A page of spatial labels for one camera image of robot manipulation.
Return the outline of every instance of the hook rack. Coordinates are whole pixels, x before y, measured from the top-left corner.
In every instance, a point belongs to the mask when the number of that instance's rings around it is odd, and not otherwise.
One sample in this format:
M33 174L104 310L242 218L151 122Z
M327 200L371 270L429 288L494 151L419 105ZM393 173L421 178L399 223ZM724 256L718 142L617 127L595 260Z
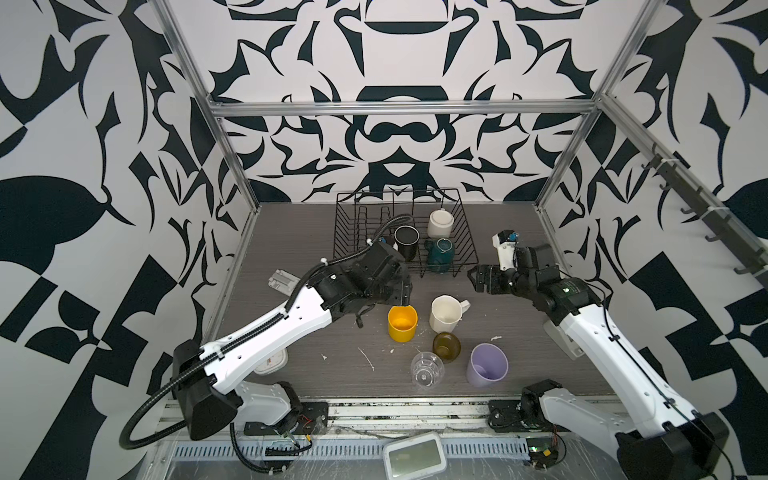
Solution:
M708 242L722 242L741 262L743 266L733 271L738 275L751 273L768 290L768 253L760 239L679 160L655 154L643 166L644 170L651 168L666 181L660 185L661 190L674 190L688 205L680 211L686 215L696 214L712 230L713 234L704 238Z

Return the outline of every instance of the black mug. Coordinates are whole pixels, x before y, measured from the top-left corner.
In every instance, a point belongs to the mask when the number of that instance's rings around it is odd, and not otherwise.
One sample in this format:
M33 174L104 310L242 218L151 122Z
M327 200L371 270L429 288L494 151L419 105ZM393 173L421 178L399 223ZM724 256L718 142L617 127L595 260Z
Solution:
M419 252L419 231L410 225L402 225L395 230L397 251L410 262Z

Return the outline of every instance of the cup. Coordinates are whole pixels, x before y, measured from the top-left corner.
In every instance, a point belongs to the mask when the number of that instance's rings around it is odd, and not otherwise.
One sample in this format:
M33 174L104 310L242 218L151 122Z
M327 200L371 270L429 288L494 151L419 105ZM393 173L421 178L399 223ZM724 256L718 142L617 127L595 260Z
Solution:
M397 251L405 257L406 262L410 262L419 252L419 231L410 225L397 227L395 242L397 242Z
M453 230L453 215L445 208L433 211L429 214L427 236L429 238L448 238Z
M431 238L424 240L424 248L427 249L427 265L430 272L445 273L450 271L455 250L453 242L448 238L434 241Z
M508 370L509 362L502 349L491 343L481 343L469 356L467 381L482 389L502 380Z
M422 389L431 389L445 376L440 357L432 352L419 352L411 361L411 379Z
M456 323L469 308L469 301L459 302L450 295L441 295L432 301L429 312L429 326L437 333L452 332Z
M419 315L416 310L408 306L394 306L389 309L387 315L389 323L389 336L400 343L410 342L416 334L416 323L419 321Z
M432 341L432 353L440 357L443 363L456 360L462 352L462 343L453 333L443 332L435 335Z

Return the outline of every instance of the white plastic container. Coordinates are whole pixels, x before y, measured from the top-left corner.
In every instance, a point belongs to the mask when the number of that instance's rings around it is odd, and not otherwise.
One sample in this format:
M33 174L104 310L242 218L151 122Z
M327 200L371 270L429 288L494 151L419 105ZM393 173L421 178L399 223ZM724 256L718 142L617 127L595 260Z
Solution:
M266 359L266 362L257 365L257 367L253 369L253 372L257 375L269 375L271 373L275 373L277 370L282 369L287 363L288 350L282 349L278 353L275 353L270 358Z
M389 480L419 480L448 466L440 435L434 432L384 446L384 469Z
M433 211L429 214L427 236L429 238L450 238L453 230L453 215L445 208Z

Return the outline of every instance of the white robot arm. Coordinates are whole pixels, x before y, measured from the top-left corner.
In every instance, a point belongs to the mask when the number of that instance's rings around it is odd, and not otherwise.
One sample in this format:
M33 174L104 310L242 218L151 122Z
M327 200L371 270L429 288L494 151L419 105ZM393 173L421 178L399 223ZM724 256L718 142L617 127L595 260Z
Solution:
M493 237L500 263L509 262ZM581 279L561 278L549 245L519 247L514 235L514 269L477 266L475 289L530 299L552 328L578 345L611 385L629 417L604 412L545 380L523 389L519 415L527 425L560 425L617 459L629 480L696 479L714 470L728 437L715 413L701 415L672 389L632 346L602 302ZM494 426L494 419L489 425Z
M287 382L271 386L244 382L253 369L299 338L377 303L409 305L411 280L405 259L379 242L382 232L411 223L409 215L387 220L368 246L346 257L314 266L288 300L249 325L202 347L188 340L174 350L173 380L154 393L128 420L120 446L137 449L186 427L193 440L205 439L235 421L261 422L289 432L302 413ZM184 420L143 439L131 439L139 420L174 392Z

